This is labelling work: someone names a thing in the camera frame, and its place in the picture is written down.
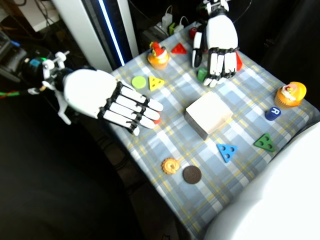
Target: blue light strip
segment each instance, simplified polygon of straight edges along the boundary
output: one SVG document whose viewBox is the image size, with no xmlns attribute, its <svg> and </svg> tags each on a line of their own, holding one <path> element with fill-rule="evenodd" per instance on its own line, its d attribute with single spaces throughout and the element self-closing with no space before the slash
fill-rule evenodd
<svg viewBox="0 0 320 240">
<path fill-rule="evenodd" d="M 106 24 L 107 24 L 107 26 L 108 26 L 108 29 L 109 29 L 109 31 L 110 31 L 110 34 L 111 34 L 111 37 L 112 37 L 112 40 L 113 40 L 113 43 L 114 43 L 116 52 L 118 53 L 118 56 L 119 56 L 121 65 L 124 66 L 124 65 L 125 65 L 125 62 L 124 62 L 124 59 L 123 59 L 123 57 L 122 57 L 122 54 L 121 54 L 121 51 L 120 51 L 120 48 L 119 48 L 119 45 L 118 45 L 118 42 L 117 42 L 117 39 L 116 39 L 114 30 L 113 30 L 113 28 L 112 28 L 112 25 L 111 25 L 111 22 L 110 22 L 108 13 L 107 13 L 107 9 L 106 9 L 105 3 L 104 3 L 103 0 L 98 0 L 98 1 L 99 1 L 99 4 L 100 4 L 102 13 L 103 13 L 105 22 L 106 22 Z"/>
</svg>

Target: plaid tablecloth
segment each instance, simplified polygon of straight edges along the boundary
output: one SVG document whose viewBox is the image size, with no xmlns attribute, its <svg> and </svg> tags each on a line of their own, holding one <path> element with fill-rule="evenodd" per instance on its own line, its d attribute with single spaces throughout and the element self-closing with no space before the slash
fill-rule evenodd
<svg viewBox="0 0 320 240">
<path fill-rule="evenodd" d="M 132 158 L 143 170 L 158 193 L 164 198 L 193 239 L 202 239 L 210 221 L 242 189 L 261 172 L 288 141 L 308 124 L 320 121 L 320 113 L 306 100 L 301 106 L 283 110 L 275 121 L 268 121 L 264 112 L 273 107 L 276 89 L 284 84 L 269 72 L 241 54 L 242 70 L 232 79 L 215 88 L 197 81 L 197 70 L 191 67 L 192 45 L 185 28 L 161 44 L 171 51 L 182 43 L 187 54 L 170 54 L 168 67 L 153 69 L 147 52 L 135 57 L 125 66 L 113 71 L 117 79 L 128 83 L 135 76 L 164 79 L 161 89 L 151 92 L 149 84 L 140 90 L 164 106 L 161 123 L 155 129 L 141 127 L 138 137 L 125 128 L 112 128 Z M 207 66 L 205 54 L 202 66 Z M 185 109 L 206 92 L 217 94 L 233 111 L 233 116 L 220 130 L 203 141 L 184 118 Z M 275 152 L 253 146 L 264 133 L 269 133 Z M 236 154 L 225 163 L 216 144 L 235 145 Z M 166 158 L 180 160 L 181 168 L 166 175 L 161 163 Z M 202 179 L 197 184 L 184 181 L 182 172 L 187 166 L 200 168 Z"/>
</svg>

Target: white robotic hand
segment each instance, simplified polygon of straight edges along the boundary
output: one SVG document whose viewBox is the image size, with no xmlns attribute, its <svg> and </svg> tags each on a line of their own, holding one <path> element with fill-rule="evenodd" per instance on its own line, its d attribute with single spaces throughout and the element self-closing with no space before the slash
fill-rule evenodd
<svg viewBox="0 0 320 240">
<path fill-rule="evenodd" d="M 213 88 L 236 74 L 238 35 L 233 22 L 226 16 L 229 10 L 226 0 L 220 0 L 220 7 L 212 12 L 217 0 L 208 1 L 206 8 L 209 20 L 206 27 L 199 27 L 193 40 L 192 66 L 198 67 L 202 61 L 204 42 L 208 47 L 208 74 L 203 85 Z"/>
<path fill-rule="evenodd" d="M 105 119 L 138 136 L 139 127 L 153 129 L 164 107 L 130 85 L 101 70 L 80 69 L 63 80 L 64 99 L 77 112 Z"/>
</svg>

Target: white plug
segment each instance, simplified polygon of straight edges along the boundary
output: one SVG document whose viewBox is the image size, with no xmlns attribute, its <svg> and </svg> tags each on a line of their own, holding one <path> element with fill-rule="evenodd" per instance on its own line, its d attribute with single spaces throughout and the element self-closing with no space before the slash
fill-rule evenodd
<svg viewBox="0 0 320 240">
<path fill-rule="evenodd" d="M 173 22 L 173 16 L 172 16 L 172 5 L 170 5 L 166 11 L 165 11 L 165 15 L 162 17 L 162 26 L 161 28 L 168 33 L 168 27 L 172 24 Z"/>
<path fill-rule="evenodd" d="M 187 20 L 187 22 L 189 23 L 188 18 L 187 18 L 186 16 L 182 16 L 181 19 L 180 19 L 179 25 L 174 28 L 174 31 L 173 31 L 173 32 L 174 32 L 175 34 L 178 33 L 178 32 L 180 32 L 182 29 L 185 28 L 185 26 L 182 25 L 182 19 L 184 19 L 184 18 L 185 18 L 185 19 Z"/>
</svg>

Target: cupcake with orange frosting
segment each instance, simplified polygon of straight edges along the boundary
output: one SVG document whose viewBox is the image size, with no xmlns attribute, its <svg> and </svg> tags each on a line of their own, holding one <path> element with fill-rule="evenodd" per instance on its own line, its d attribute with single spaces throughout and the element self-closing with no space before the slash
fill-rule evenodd
<svg viewBox="0 0 320 240">
<path fill-rule="evenodd" d="M 165 69 L 170 59 L 170 55 L 166 48 L 164 46 L 161 47 L 156 41 L 150 43 L 150 48 L 152 51 L 148 54 L 147 58 L 151 66 L 158 70 Z"/>
<path fill-rule="evenodd" d="M 281 109 L 297 107 L 306 96 L 307 88 L 300 82 L 292 81 L 280 87 L 275 95 L 274 103 Z"/>
</svg>

